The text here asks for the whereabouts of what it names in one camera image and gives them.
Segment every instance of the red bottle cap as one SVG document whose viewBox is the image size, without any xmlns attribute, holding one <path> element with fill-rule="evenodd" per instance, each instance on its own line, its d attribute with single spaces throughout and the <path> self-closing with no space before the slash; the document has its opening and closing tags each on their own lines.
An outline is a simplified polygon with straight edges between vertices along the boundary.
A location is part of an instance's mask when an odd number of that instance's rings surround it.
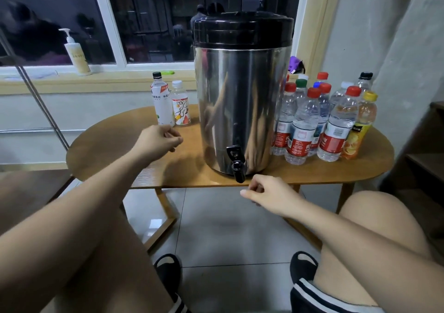
<svg viewBox="0 0 444 313">
<path fill-rule="evenodd" d="M 294 93 L 296 92 L 296 84 L 295 83 L 286 83 L 285 84 L 285 91 Z"/>
<path fill-rule="evenodd" d="M 317 78 L 319 80 L 327 80 L 329 78 L 329 74 L 327 72 L 319 72 Z"/>
<path fill-rule="evenodd" d="M 323 93 L 323 94 L 330 93 L 330 91 L 332 90 L 332 86 L 328 83 L 321 83 L 319 85 L 319 89 L 321 90 L 321 93 Z"/>
<path fill-rule="evenodd" d="M 307 96 L 312 99 L 317 99 L 321 96 L 321 90 L 319 88 L 310 87 L 307 91 Z"/>
<path fill-rule="evenodd" d="M 349 86 L 347 88 L 347 91 L 345 92 L 345 95 L 351 97 L 358 97 L 360 94 L 361 94 L 361 89 L 358 86 Z"/>
</svg>

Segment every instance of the hand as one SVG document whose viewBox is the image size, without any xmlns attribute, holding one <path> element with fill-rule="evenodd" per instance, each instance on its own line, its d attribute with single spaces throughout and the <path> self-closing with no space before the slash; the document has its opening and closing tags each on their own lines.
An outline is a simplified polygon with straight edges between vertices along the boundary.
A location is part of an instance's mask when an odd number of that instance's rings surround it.
<svg viewBox="0 0 444 313">
<path fill-rule="evenodd" d="M 241 190 L 241 196 L 263 206 L 268 211 L 283 217 L 291 217 L 298 203 L 305 202 L 280 177 L 254 175 L 248 189 Z"/>
<path fill-rule="evenodd" d="M 140 133 L 134 147 L 130 150 L 146 164 L 163 157 L 168 151 L 174 152 L 183 142 L 179 132 L 170 125 L 156 125 L 145 128 Z"/>
</svg>

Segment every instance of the green bottle cap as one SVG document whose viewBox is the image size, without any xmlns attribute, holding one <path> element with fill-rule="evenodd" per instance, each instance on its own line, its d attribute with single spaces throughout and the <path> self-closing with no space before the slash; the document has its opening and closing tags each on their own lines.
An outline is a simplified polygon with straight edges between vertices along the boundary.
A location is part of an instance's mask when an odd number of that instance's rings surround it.
<svg viewBox="0 0 444 313">
<path fill-rule="evenodd" d="M 301 87 L 301 88 L 307 87 L 307 80 L 305 80 L 305 79 L 297 79 L 296 80 L 296 87 Z"/>
</svg>

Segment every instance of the stainless steel dispenser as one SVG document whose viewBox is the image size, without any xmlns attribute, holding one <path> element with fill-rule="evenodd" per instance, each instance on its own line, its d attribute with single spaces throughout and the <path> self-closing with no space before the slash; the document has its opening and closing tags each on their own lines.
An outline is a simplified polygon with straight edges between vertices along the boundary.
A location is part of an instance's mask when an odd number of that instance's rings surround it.
<svg viewBox="0 0 444 313">
<path fill-rule="evenodd" d="M 204 159 L 239 183 L 268 164 L 292 35 L 292 18 L 266 12 L 223 13 L 194 23 Z"/>
</svg>

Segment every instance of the white stripe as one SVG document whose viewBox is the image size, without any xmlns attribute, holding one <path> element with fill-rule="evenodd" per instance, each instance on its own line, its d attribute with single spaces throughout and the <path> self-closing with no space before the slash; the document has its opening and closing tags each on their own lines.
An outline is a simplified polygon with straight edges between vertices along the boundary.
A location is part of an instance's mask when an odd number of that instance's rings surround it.
<svg viewBox="0 0 444 313">
<path fill-rule="evenodd" d="M 168 313 L 176 313 L 176 311 L 179 308 L 181 302 L 182 302 L 182 299 L 179 296 L 177 296 L 176 302 L 174 303 L 173 307 L 168 311 Z"/>
<path fill-rule="evenodd" d="M 317 287 L 309 283 L 304 278 L 299 279 L 299 281 L 302 282 L 309 290 L 313 291 L 317 296 L 319 296 L 319 298 L 325 300 L 326 302 L 329 302 L 330 304 L 341 307 L 347 311 L 356 313 L 384 313 L 384 310 L 382 308 L 376 306 L 347 304 L 346 302 L 333 298 L 332 296 L 329 296 L 328 294 L 320 291 Z"/>
<path fill-rule="evenodd" d="M 305 293 L 304 290 L 298 285 L 294 284 L 293 287 L 311 304 L 319 308 L 321 311 L 325 313 L 338 313 L 338 311 L 334 311 L 329 309 L 328 307 L 325 307 L 324 305 L 320 304 L 316 300 L 314 300 L 309 294 Z"/>
</svg>

